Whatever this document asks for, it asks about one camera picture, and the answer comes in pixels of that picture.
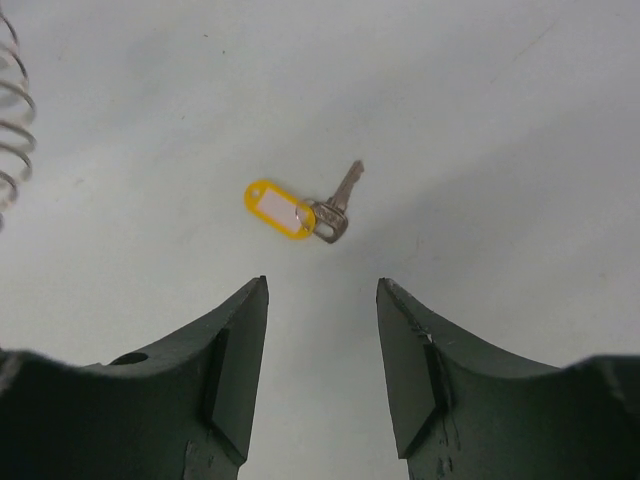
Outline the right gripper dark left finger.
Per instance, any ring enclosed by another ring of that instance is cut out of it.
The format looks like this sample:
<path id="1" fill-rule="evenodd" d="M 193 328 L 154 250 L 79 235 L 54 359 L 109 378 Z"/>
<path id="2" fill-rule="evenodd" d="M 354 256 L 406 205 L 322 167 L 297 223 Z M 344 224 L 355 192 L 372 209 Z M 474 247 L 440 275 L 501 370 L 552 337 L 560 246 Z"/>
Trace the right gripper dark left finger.
<path id="1" fill-rule="evenodd" d="M 234 479 L 267 326 L 264 277 L 109 364 L 1 354 L 5 479 Z"/>

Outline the silver key with yellow tag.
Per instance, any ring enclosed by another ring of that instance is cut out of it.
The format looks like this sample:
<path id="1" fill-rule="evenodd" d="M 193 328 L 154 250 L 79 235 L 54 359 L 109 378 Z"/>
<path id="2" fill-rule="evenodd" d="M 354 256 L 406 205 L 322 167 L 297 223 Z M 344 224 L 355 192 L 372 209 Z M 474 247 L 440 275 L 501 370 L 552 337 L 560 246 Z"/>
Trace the silver key with yellow tag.
<path id="1" fill-rule="evenodd" d="M 348 203 L 363 173 L 363 161 L 354 161 L 334 194 L 324 201 L 298 198 L 270 180 L 256 180 L 245 189 L 244 205 L 289 239 L 304 240 L 315 235 L 334 244 L 348 229 Z"/>

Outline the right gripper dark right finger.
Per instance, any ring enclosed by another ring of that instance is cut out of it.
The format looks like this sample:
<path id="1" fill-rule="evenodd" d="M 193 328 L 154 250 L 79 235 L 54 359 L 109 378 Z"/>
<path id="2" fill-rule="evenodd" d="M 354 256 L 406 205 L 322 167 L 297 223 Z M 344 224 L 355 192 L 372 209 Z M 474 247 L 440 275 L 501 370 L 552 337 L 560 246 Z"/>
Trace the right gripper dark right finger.
<path id="1" fill-rule="evenodd" d="M 412 479 L 635 479 L 639 359 L 563 368 L 499 348 L 378 282 L 398 456 Z"/>

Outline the steel disc with key rings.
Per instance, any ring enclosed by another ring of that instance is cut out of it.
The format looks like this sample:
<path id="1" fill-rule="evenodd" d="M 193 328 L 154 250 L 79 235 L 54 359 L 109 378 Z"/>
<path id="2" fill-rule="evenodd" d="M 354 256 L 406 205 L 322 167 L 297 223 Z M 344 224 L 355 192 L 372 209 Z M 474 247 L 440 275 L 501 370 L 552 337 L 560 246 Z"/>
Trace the steel disc with key rings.
<path id="1" fill-rule="evenodd" d="M 4 213 L 33 175 L 31 154 L 37 140 L 31 126 L 37 115 L 18 33 L 1 10 L 1 227 Z"/>

